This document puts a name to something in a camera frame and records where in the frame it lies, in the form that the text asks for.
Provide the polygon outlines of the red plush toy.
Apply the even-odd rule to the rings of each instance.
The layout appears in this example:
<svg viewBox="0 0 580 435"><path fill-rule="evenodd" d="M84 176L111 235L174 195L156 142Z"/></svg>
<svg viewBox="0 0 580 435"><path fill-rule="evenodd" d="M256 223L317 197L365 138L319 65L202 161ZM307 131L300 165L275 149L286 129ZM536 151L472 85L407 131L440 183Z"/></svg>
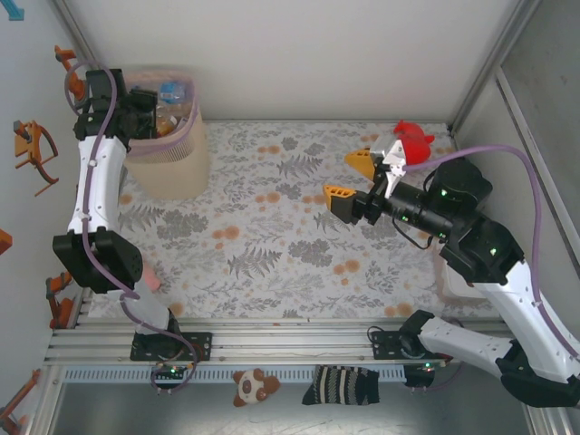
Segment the red plush toy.
<svg viewBox="0 0 580 435"><path fill-rule="evenodd" d="M418 165L430 158L430 145L435 137L426 134L419 124L399 121L393 133L401 141L407 165Z"/></svg>

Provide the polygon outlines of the black white striped sock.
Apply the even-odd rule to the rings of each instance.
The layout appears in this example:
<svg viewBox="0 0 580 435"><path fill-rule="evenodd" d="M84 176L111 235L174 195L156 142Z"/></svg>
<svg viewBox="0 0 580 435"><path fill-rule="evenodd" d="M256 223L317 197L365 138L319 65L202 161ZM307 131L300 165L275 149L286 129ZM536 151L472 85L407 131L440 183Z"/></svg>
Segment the black white striped sock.
<svg viewBox="0 0 580 435"><path fill-rule="evenodd" d="M380 402L379 373L362 367L317 365L302 404L366 406Z"/></svg>

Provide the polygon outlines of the aluminium frame post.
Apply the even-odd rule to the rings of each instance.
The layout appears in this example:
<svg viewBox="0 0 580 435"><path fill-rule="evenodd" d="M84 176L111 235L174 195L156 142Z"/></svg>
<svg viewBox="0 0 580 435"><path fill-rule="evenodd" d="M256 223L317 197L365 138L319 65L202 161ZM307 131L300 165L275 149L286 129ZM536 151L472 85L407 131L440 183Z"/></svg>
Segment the aluminium frame post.
<svg viewBox="0 0 580 435"><path fill-rule="evenodd" d="M448 132L451 136L454 136L462 127L478 97L511 52L513 45L541 3L542 0L517 0L514 10L501 27L484 63L479 68L474 82L469 86L465 98L448 123Z"/></svg>
<svg viewBox="0 0 580 435"><path fill-rule="evenodd" d="M87 62L84 65L87 71L99 68L95 63L89 63L89 61L100 61L102 57L96 45L90 40L88 31L84 29L83 21L74 7L73 0L47 0L47 2L69 38L69 43L61 48L74 50L80 61Z"/></svg>

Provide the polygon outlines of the controller board with leds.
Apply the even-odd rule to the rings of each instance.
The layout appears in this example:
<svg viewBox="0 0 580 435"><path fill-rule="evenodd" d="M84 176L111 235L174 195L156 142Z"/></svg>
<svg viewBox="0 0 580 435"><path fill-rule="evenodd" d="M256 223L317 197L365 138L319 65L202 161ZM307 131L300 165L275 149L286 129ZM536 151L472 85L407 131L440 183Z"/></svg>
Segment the controller board with leds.
<svg viewBox="0 0 580 435"><path fill-rule="evenodd" d="M175 389L185 386L193 373L194 365L158 364L150 374L151 384L157 394L172 394Z"/></svg>
<svg viewBox="0 0 580 435"><path fill-rule="evenodd" d="M435 392L452 384L458 371L453 372L446 362L422 362L404 364L403 384L412 391Z"/></svg>

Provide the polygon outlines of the orange claw machine wall sticker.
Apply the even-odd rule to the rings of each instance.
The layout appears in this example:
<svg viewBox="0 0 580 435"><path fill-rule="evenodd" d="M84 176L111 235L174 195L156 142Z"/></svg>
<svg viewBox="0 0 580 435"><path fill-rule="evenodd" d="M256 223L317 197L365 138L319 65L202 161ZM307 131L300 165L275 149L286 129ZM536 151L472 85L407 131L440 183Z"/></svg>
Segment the orange claw machine wall sticker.
<svg viewBox="0 0 580 435"><path fill-rule="evenodd" d="M30 164L46 183L43 188L34 194L35 197L38 197L59 181L58 178L49 176L44 168L44 165L47 162L59 156L58 149L48 130L36 121L15 121L13 127L14 155L17 158L25 156L25 160L17 163L15 168L20 169L21 167ZM42 157L41 140L45 140L48 143L52 152L52 154L47 158Z"/></svg>

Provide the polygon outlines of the blue wall sticker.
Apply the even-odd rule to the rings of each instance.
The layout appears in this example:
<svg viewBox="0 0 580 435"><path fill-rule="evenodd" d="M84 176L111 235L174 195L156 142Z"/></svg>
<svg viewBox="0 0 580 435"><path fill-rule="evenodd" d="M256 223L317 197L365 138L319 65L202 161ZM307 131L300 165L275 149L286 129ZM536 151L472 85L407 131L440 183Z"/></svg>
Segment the blue wall sticker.
<svg viewBox="0 0 580 435"><path fill-rule="evenodd" d="M0 5L7 12L9 21L22 22L24 20L24 9L18 6L15 0L0 0Z"/></svg>

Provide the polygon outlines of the brown white panda plush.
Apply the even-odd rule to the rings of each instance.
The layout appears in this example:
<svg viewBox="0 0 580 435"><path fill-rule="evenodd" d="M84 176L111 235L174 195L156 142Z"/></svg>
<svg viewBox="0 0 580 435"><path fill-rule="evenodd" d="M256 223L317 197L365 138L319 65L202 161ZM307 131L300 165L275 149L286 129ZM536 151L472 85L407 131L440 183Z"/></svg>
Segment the brown white panda plush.
<svg viewBox="0 0 580 435"><path fill-rule="evenodd" d="M281 383L273 375L265 375L259 368L233 373L237 392L233 400L235 407L258 404L276 393Z"/></svg>

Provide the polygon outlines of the beige mesh bin pink bag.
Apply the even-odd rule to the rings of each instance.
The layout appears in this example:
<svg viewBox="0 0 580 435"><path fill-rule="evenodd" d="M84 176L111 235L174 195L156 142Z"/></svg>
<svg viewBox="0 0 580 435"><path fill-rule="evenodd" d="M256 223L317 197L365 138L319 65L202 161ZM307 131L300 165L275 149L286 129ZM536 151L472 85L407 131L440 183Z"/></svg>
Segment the beige mesh bin pink bag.
<svg viewBox="0 0 580 435"><path fill-rule="evenodd" d="M159 98L163 82L184 82L187 99L167 104ZM158 93L156 139L131 140L124 166L152 197L188 199L208 186L209 151L207 134L193 76L180 70L145 69L128 72L129 88L141 87Z"/></svg>

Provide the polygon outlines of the aluminium frame rail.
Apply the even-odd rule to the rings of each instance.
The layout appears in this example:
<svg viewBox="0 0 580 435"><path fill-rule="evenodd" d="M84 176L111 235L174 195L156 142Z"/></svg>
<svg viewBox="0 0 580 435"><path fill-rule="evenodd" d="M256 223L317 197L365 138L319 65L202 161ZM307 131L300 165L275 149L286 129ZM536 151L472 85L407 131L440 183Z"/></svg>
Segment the aluminium frame rail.
<svg viewBox="0 0 580 435"><path fill-rule="evenodd" d="M179 320L182 332L212 334L211 364L253 366L370 363L367 329L396 331L402 323L400 318ZM129 364L133 333L127 319L82 315L73 329L53 332L43 362Z"/></svg>

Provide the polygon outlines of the beige plastic tray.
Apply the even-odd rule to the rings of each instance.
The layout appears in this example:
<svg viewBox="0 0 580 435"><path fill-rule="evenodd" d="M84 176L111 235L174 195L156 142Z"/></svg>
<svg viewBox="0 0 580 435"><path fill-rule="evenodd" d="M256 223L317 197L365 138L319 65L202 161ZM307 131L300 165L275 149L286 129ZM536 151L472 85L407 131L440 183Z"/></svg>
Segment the beige plastic tray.
<svg viewBox="0 0 580 435"><path fill-rule="evenodd" d="M483 295L473 285L469 285L439 256L435 258L434 271L441 300L461 304L479 304L485 301Z"/></svg>

